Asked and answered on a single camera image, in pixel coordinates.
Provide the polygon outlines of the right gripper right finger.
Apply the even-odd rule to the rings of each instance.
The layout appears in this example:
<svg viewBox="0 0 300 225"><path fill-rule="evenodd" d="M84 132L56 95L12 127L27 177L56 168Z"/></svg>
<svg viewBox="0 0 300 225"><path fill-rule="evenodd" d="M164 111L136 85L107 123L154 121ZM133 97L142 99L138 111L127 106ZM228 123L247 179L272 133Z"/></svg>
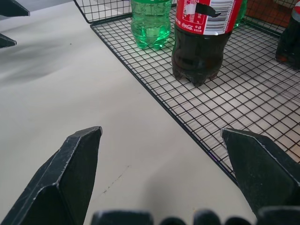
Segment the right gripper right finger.
<svg viewBox="0 0 300 225"><path fill-rule="evenodd" d="M233 128L221 137L240 190L255 215L263 207L300 206L300 164L269 137Z"/></svg>

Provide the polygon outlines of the red label cola bottle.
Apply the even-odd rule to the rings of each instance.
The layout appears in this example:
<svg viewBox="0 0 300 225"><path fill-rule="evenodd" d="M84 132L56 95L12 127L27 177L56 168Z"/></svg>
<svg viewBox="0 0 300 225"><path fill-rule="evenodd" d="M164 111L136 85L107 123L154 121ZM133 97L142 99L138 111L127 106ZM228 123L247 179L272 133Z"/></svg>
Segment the red label cola bottle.
<svg viewBox="0 0 300 225"><path fill-rule="evenodd" d="M172 50L175 79L199 87L217 76L243 0L177 0Z"/></svg>
<svg viewBox="0 0 300 225"><path fill-rule="evenodd" d="M276 60L300 69L300 0L293 7L288 26L279 39Z"/></svg>

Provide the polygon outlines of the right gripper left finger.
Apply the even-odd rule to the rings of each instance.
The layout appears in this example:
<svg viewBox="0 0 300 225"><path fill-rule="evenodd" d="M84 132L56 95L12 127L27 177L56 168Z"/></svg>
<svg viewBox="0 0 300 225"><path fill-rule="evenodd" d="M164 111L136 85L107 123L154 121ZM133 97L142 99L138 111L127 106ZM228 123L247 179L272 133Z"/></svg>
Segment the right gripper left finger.
<svg viewBox="0 0 300 225"><path fill-rule="evenodd" d="M36 171L0 225L83 225L102 133L95 126L67 137Z"/></svg>

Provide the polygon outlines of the green soda plastic bottle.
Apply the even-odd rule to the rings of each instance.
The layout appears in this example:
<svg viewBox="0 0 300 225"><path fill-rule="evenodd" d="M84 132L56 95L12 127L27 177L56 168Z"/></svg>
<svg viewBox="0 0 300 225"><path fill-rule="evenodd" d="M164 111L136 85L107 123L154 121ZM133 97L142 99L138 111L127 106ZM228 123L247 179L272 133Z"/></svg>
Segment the green soda plastic bottle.
<svg viewBox="0 0 300 225"><path fill-rule="evenodd" d="M237 15L237 18L236 18L236 21L234 24L234 29L237 28L239 26L240 22L242 21L244 15L246 13L247 3L248 3L248 0L235 0L235 1L241 2L241 5L240 5L239 13Z"/></svg>
<svg viewBox="0 0 300 225"><path fill-rule="evenodd" d="M131 31L141 49L161 49L171 31L170 10L173 0L130 0Z"/></svg>

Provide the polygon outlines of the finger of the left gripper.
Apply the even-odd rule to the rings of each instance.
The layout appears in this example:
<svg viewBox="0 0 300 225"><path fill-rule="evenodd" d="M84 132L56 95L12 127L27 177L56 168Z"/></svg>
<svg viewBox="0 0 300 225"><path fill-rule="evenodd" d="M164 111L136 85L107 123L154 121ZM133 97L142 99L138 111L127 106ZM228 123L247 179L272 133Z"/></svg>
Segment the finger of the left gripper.
<svg viewBox="0 0 300 225"><path fill-rule="evenodd" d="M17 45L17 42L0 33L0 48L6 48Z"/></svg>
<svg viewBox="0 0 300 225"><path fill-rule="evenodd" d="M30 11L16 0L0 0L0 15L5 17L30 16Z"/></svg>

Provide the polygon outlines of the orange snack package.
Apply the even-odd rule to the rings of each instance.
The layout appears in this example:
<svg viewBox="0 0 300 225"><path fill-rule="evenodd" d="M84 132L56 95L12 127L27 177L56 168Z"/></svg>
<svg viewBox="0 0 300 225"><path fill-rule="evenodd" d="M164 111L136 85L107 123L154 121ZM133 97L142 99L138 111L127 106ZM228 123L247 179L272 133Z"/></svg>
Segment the orange snack package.
<svg viewBox="0 0 300 225"><path fill-rule="evenodd" d="M298 0L247 0L245 18L286 28Z"/></svg>

